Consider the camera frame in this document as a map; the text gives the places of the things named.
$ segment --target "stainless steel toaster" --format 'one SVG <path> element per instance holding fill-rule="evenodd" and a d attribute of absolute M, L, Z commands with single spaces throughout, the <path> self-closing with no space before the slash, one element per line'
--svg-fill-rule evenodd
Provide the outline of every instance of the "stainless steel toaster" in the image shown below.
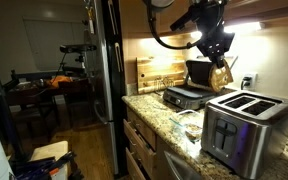
<path fill-rule="evenodd" d="M 205 105 L 202 149 L 242 178 L 259 178 L 287 137 L 287 99 L 236 91 Z"/>

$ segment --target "wooden cutting board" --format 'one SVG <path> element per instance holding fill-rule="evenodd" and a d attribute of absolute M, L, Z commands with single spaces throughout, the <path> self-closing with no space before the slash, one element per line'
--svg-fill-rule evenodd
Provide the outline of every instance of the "wooden cutting board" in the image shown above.
<path fill-rule="evenodd" d="M 184 83 L 183 57 L 137 58 L 138 94 L 163 90 Z"/>

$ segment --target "cabinet drawer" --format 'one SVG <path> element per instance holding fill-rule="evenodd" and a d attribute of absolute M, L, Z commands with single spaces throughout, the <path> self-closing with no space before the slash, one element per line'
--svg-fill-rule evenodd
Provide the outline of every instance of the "cabinet drawer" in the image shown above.
<path fill-rule="evenodd" d="M 140 168 L 138 167 L 130 151 L 127 148 L 125 151 L 126 151 L 127 170 L 128 173 L 130 174 L 130 177 L 134 180 L 145 180 L 144 175 L 142 174 Z"/>
<path fill-rule="evenodd" d="M 128 120 L 132 122 L 135 128 L 142 134 L 143 138 L 156 150 L 156 134 L 148 127 L 130 108 L 127 108 Z"/>
<path fill-rule="evenodd" d="M 153 179 L 153 171 L 156 166 L 156 153 L 147 146 L 145 140 L 141 139 L 135 132 L 135 129 L 132 128 L 126 120 L 124 120 L 124 133 L 130 140 L 130 146 L 133 146 L 132 149 L 134 149 L 136 156 L 139 158 L 138 160 L 143 165 L 146 173 Z"/>

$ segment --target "chair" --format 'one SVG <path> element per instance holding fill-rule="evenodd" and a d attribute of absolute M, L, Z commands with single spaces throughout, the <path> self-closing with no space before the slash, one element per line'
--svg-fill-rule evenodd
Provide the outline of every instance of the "chair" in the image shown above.
<path fill-rule="evenodd" d="M 33 121 L 42 121 L 48 138 L 51 138 L 50 128 L 47 125 L 47 117 L 54 112 L 55 119 L 59 124 L 56 103 L 52 96 L 43 96 L 38 88 L 20 91 L 9 91 L 6 94 L 6 101 L 9 106 L 20 105 L 21 110 L 12 114 L 15 123 L 26 123 L 33 138 Z"/>
<path fill-rule="evenodd" d="M 59 82 L 59 88 L 62 90 L 67 112 L 70 120 L 70 127 L 73 127 L 72 110 L 80 106 L 87 106 L 92 114 L 90 102 L 92 102 L 91 89 L 88 79 L 81 79 L 73 82 Z"/>

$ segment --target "black wire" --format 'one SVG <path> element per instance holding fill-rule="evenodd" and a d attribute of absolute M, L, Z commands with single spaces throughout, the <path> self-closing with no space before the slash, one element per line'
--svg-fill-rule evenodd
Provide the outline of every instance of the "black wire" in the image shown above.
<path fill-rule="evenodd" d="M 156 19 L 155 19 L 155 17 L 152 16 L 152 1 L 151 0 L 148 0 L 147 9 L 146 10 L 147 10 L 148 24 L 149 24 L 151 33 L 152 33 L 153 37 L 155 38 L 155 40 L 160 45 L 162 45 L 162 46 L 164 46 L 166 48 L 169 48 L 169 49 L 174 49 L 174 50 L 183 50 L 183 49 L 189 49 L 189 48 L 193 47 L 193 45 L 190 45 L 190 43 L 188 43 L 186 46 L 179 46 L 179 47 L 170 46 L 170 45 L 164 43 L 160 39 L 160 37 L 157 35 L 155 25 L 153 24 L 153 22 L 156 21 Z"/>
<path fill-rule="evenodd" d="M 216 30 L 216 28 L 220 25 L 220 23 L 222 23 L 222 17 L 223 17 L 223 13 L 224 13 L 224 5 L 223 5 L 222 7 L 223 7 L 223 10 L 221 10 L 221 6 L 218 7 L 216 26 L 214 26 L 214 27 L 207 33 L 207 37 L 210 37 L 210 36 L 214 33 L 214 31 Z"/>
<path fill-rule="evenodd" d="M 60 62 L 60 66 L 58 67 L 58 69 L 57 69 L 57 71 L 56 71 L 56 73 L 55 73 L 55 77 L 53 78 L 53 81 L 51 82 L 51 85 L 50 85 L 50 86 L 52 86 L 53 83 L 54 83 L 54 81 L 56 80 L 56 77 L 58 76 L 58 73 L 60 72 L 60 69 L 61 69 L 61 67 L 63 66 L 63 62 L 64 62 L 64 59 L 65 59 L 65 56 L 66 56 L 66 53 L 64 53 L 64 55 L 63 55 L 63 58 L 62 58 L 62 60 L 61 60 L 61 62 Z M 32 95 L 32 96 L 29 96 L 29 97 L 38 96 L 38 95 L 44 93 L 46 90 L 47 90 L 47 88 L 44 89 L 43 91 L 37 93 L 37 94 L 34 94 L 34 95 Z"/>
<path fill-rule="evenodd" d="M 242 83 L 241 83 L 241 90 L 244 89 L 244 82 L 245 82 L 245 81 L 242 81 Z"/>

